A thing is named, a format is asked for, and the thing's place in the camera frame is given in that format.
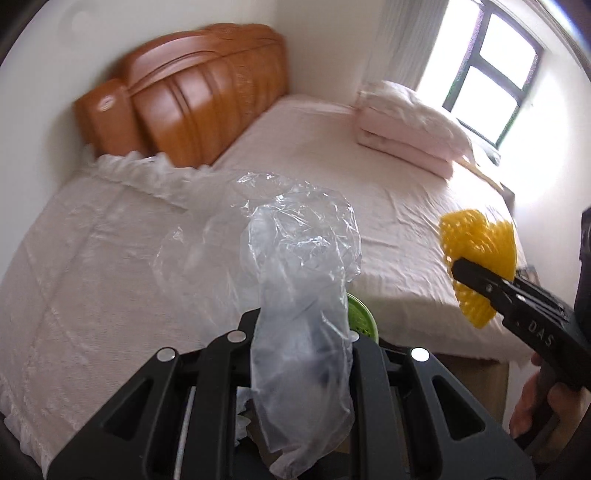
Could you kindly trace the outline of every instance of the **orange headboard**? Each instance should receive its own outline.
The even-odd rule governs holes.
[[[163,151],[177,167],[211,164],[287,93],[282,36],[216,24],[152,40],[74,104],[96,154]]]

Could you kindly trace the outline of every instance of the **window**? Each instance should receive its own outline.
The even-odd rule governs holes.
[[[490,0],[450,0],[417,92],[498,147],[541,53],[534,37]]]

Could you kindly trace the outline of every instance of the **clear plastic bag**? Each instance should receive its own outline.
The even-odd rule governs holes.
[[[200,341],[260,307],[252,395],[271,472],[293,478],[348,435],[352,347],[345,285],[359,273],[353,209],[338,192],[274,174],[213,173],[154,261]]]
[[[252,397],[251,389],[245,387],[238,387],[236,389],[236,426],[234,428],[234,447],[240,444],[240,440],[246,438],[248,433],[246,427],[251,420],[244,415],[240,415],[246,410],[246,402]]]

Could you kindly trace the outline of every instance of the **metal screw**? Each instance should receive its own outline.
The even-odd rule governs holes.
[[[410,356],[412,356],[417,362],[426,362],[429,360],[428,350],[420,347],[410,350]]]
[[[241,343],[246,340],[246,333],[241,330],[232,330],[228,333],[228,342]]]
[[[166,347],[161,348],[158,350],[156,354],[156,358],[161,362],[170,362],[174,357],[177,356],[177,352],[175,352],[172,348]]]

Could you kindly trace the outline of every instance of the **white mattress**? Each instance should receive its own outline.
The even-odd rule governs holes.
[[[352,108],[300,95],[276,103],[213,168],[272,171],[341,192],[355,210],[363,254],[348,290],[369,307],[386,341],[500,361],[531,353],[499,317],[472,327],[454,296],[439,246],[441,215],[477,208],[511,219],[501,195],[465,168],[455,165],[446,181],[358,145]]]
[[[363,249],[351,291],[386,340],[498,360],[528,355],[498,322],[470,326],[440,260],[441,213],[476,206],[508,216],[472,174],[459,170],[446,183],[361,147],[349,108],[299,97],[264,114],[215,166],[227,168],[276,171],[345,194]],[[50,200],[18,248],[0,284],[0,411],[44,471],[158,348],[200,347],[150,263],[202,175],[162,157],[102,158]]]

